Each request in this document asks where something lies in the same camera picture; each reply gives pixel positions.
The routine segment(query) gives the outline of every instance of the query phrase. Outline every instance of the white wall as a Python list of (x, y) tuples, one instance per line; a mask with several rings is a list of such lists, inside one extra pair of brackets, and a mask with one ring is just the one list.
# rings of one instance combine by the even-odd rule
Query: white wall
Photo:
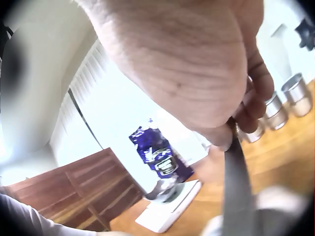
[(57, 168), (49, 145), (35, 153), (25, 154), (10, 164), (0, 166), (0, 184), (11, 185)]
[(309, 52), (306, 48), (299, 48), (299, 35), (287, 23), (295, 18), (294, 15), (284, 17), (285, 14), (281, 14), (284, 6), (279, 4), (288, 1), (264, 0), (264, 21), (256, 37), (259, 52), (282, 102), (286, 97), (281, 86), (291, 75), (301, 72), (307, 83), (315, 78), (314, 50)]
[(83, 10), (68, 0), (27, 1), (6, 24), (25, 44), (28, 70), (20, 96), (3, 108), (3, 124), (9, 127), (3, 131), (10, 136), (8, 146), (36, 149), (51, 136), (73, 74), (69, 63), (93, 28)]

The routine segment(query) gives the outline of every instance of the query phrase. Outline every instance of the purple package label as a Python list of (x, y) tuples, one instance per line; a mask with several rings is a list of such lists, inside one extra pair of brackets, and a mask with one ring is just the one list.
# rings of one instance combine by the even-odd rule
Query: purple package label
[(178, 175), (178, 182), (188, 179), (193, 170), (185, 166), (170, 147), (168, 140), (162, 135), (152, 119), (146, 126), (140, 126), (129, 139), (136, 146), (143, 163), (156, 171), (160, 178), (170, 178), (173, 173)]

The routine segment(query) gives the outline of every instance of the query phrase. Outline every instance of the dark object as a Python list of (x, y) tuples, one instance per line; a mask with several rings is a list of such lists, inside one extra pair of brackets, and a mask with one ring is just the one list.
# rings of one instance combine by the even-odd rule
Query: dark object
[(0, 24), (0, 58), (1, 60), (3, 56), (4, 46), (7, 43), (7, 41), (10, 39), (9, 35), (12, 37), (13, 31), (1, 22)]
[(149, 201), (165, 202), (175, 193), (176, 182), (177, 174), (168, 179), (160, 179), (154, 189), (144, 197)]
[(304, 19), (295, 30), (301, 38), (300, 48), (306, 47), (308, 51), (313, 50), (315, 47), (315, 26)]
[(193, 174), (192, 168), (186, 167), (173, 155), (168, 140), (154, 126), (152, 119), (149, 119), (146, 127), (140, 126), (129, 139), (136, 146), (143, 163), (156, 171), (160, 178), (171, 178), (176, 173), (181, 183)]

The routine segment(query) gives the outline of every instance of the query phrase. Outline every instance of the digital scale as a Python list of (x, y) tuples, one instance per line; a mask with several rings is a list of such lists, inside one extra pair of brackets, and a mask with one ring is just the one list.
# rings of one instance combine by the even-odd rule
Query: digital scale
[(201, 185), (199, 180), (177, 184), (170, 198), (163, 203), (151, 202), (135, 222), (155, 233), (167, 231), (195, 198)]

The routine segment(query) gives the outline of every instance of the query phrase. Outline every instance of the wooden table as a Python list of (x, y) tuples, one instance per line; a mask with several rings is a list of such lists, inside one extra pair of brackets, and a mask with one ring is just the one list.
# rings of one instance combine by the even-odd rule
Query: wooden table
[[(309, 84), (314, 94), (314, 83)], [(305, 194), (314, 189), (314, 108), (302, 118), (290, 115), (288, 123), (277, 131), (267, 130), (255, 143), (242, 143), (253, 192), (280, 184)], [(211, 147), (209, 155), (193, 165), (204, 184), (172, 227), (164, 233), (171, 236), (197, 236), (209, 219), (221, 214), (223, 195), (223, 152)], [(135, 222), (149, 203), (140, 200), (111, 221), (111, 230), (134, 236), (159, 235)]]

